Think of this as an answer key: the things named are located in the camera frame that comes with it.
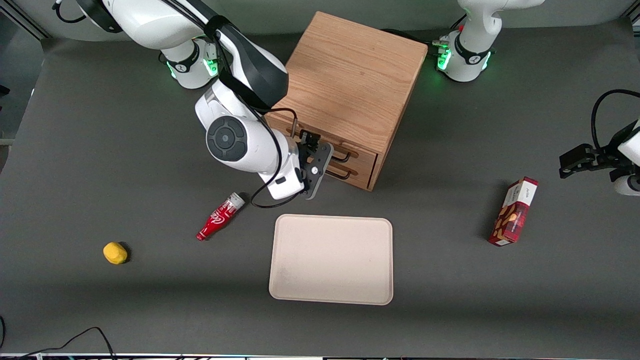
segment gray wall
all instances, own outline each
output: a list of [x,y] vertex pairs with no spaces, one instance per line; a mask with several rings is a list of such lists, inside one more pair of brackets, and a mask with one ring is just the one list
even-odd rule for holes
[[[60,22],[53,0],[14,0],[54,37],[121,40],[125,35],[101,31],[88,21]],[[245,33],[299,33],[321,10],[375,28],[402,30],[450,26],[462,14],[456,0],[204,0]],[[547,0],[537,8],[505,12],[505,27],[532,28],[599,24],[619,17],[633,0]],[[73,0],[62,5],[66,17],[80,14]]]

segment beige tray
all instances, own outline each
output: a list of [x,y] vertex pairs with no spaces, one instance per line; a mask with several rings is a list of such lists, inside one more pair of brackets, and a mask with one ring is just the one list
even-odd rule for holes
[[392,244],[387,219],[282,215],[269,292],[279,300],[387,305],[394,296]]

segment metal handle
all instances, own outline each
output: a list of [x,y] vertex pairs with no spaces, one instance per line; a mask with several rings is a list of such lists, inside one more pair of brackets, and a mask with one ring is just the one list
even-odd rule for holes
[[298,118],[294,117],[293,118],[293,125],[291,126],[291,138],[295,138],[296,137],[296,127],[298,127]]
[[344,164],[345,162],[349,161],[350,157],[351,157],[351,151],[347,152],[347,154],[342,159],[336,158],[335,156],[332,156],[331,160]]
[[351,176],[351,170],[347,171],[347,174],[344,175],[344,176],[338,175],[335,172],[329,171],[329,170],[327,170],[325,172],[325,174],[329,174],[329,175],[331,175],[333,177],[336,177],[337,179],[340,179],[340,180],[346,180],[346,179],[349,179],[349,176]]

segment white label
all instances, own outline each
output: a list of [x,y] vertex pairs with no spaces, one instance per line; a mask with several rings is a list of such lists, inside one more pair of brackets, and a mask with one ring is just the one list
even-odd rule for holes
[[528,181],[523,181],[522,183],[513,185],[509,188],[509,191],[507,191],[507,196],[504,198],[502,207],[504,208],[505,206],[512,205],[516,201],[520,201],[521,203],[530,206],[537,188],[538,185],[534,185]]
[[533,200],[533,195],[536,194],[536,189],[538,185],[533,185],[527,181],[522,183],[522,187],[520,189],[520,194],[518,195],[518,201],[524,203],[527,206],[531,206],[531,201]]
[[513,185],[509,188],[507,192],[507,196],[504,198],[504,202],[502,203],[502,207],[509,206],[518,200],[518,195],[520,194],[520,187],[522,184]]

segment black cable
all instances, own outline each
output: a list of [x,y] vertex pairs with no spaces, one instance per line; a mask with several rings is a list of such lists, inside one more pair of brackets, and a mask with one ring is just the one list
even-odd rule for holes
[[77,22],[81,22],[82,20],[86,19],[86,15],[82,15],[79,18],[72,19],[72,20],[63,18],[62,14],[60,14],[60,4],[58,3],[53,4],[53,10],[56,10],[56,15],[58,16],[58,19],[62,20],[63,22],[66,22],[67,24],[75,24]]
[[29,356],[33,356],[35,354],[39,354],[41,352],[46,352],[46,351],[52,351],[52,350],[61,350],[63,348],[65,348],[67,345],[69,345],[72,341],[74,341],[75,339],[79,338],[80,336],[84,335],[86,332],[96,329],[100,332],[100,335],[102,335],[102,338],[104,339],[104,342],[107,344],[107,348],[109,349],[109,355],[111,356],[112,360],[117,360],[116,354],[113,352],[113,348],[111,347],[111,343],[109,342],[109,340],[107,339],[107,336],[104,334],[104,332],[102,331],[102,329],[100,329],[97,326],[93,326],[90,327],[89,329],[79,333],[78,335],[74,336],[73,338],[70,338],[64,345],[62,345],[61,347],[50,347],[50,348],[43,348],[41,350],[37,350],[37,351],[33,351],[30,352],[28,354],[25,354],[23,356],[18,357],[16,360],[25,360],[27,359]]
[[603,158],[605,158],[604,153],[602,152],[602,148],[600,147],[600,142],[598,141],[598,135],[596,133],[596,115],[598,115],[598,109],[602,101],[611,94],[627,94],[635,97],[640,97],[640,92],[635,92],[635,91],[626,90],[626,89],[614,89],[614,90],[609,90],[606,93],[602,94],[598,98],[596,103],[593,105],[593,110],[591,111],[591,138],[593,139],[593,146],[596,148],[596,150],[600,155],[603,155]]
[[454,22],[453,25],[451,25],[450,29],[455,29],[456,26],[460,25],[460,23],[462,22],[462,20],[464,20],[467,17],[467,13],[465,13],[464,15],[462,15],[462,17],[460,19],[458,19],[458,21]]
[[4,338],[6,337],[6,324],[4,318],[0,316],[0,324],[2,325],[2,340],[0,341],[0,348],[4,345]]
[[409,40],[413,40],[413,41],[417,41],[417,42],[421,42],[423,44],[427,44],[427,45],[431,45],[430,41],[424,41],[424,40],[420,40],[419,38],[409,34],[409,33],[405,33],[404,31],[400,31],[400,30],[396,30],[396,29],[380,29],[381,31],[384,31],[386,33],[390,33],[393,35],[397,35],[399,37],[403,37],[403,38],[407,38]]
[[253,108],[257,111],[261,111],[263,113],[273,113],[273,112],[277,112],[277,111],[288,111],[290,113],[293,114],[293,123],[291,125],[291,134],[289,134],[291,137],[294,137],[296,134],[296,128],[298,127],[298,114],[296,113],[295,110],[293,110],[292,108],[275,108],[275,109],[260,109],[260,108]]
[[[181,15],[185,16],[191,22],[196,24],[200,29],[204,30],[204,28],[205,28],[204,22],[202,22],[200,19],[198,19],[197,16],[192,14],[191,11],[189,9],[187,9],[184,5],[175,2],[175,0],[162,0],[162,2],[164,2],[168,6],[170,6],[171,8],[176,10],[177,12],[179,12]],[[220,44],[220,39],[218,37],[215,37],[215,38],[213,38],[211,40],[214,42],[214,44],[216,46],[216,50],[218,51],[218,54],[221,55],[221,57],[220,57],[220,60],[221,60],[220,63],[222,65],[221,68],[223,70],[226,70],[226,71],[230,72],[230,67],[229,67],[229,62],[227,60],[227,55],[225,54],[224,49],[222,48],[222,45]],[[278,139],[276,138],[275,134],[273,133],[273,130],[271,130],[271,128],[269,127],[269,124],[267,124],[266,120],[264,120],[264,117],[261,114],[259,114],[253,107],[249,106],[241,96],[236,96],[236,97],[253,113],[253,115],[258,119],[258,121],[262,124],[262,126],[264,126],[264,128],[267,130],[267,132],[271,136],[271,139],[273,140],[273,143],[274,143],[274,145],[276,147],[276,151],[278,153],[278,166],[276,167],[276,172],[273,174],[273,176],[271,176],[269,181],[264,183],[262,186],[260,186],[258,188],[258,190],[256,190],[253,193],[253,195],[251,196],[251,201],[250,201],[251,205],[255,206],[256,208],[272,209],[272,208],[277,208],[278,206],[282,206],[284,204],[287,204],[288,202],[290,202],[293,199],[295,199],[296,196],[298,196],[298,193],[294,194],[293,196],[289,197],[287,200],[285,200],[283,202],[280,202],[278,204],[260,205],[260,204],[256,204],[254,202],[255,196],[258,195],[261,191],[263,191],[269,184],[271,184],[275,180],[276,176],[278,176],[278,174],[280,173],[280,170],[282,169],[282,151],[280,150],[280,144],[278,143]]]

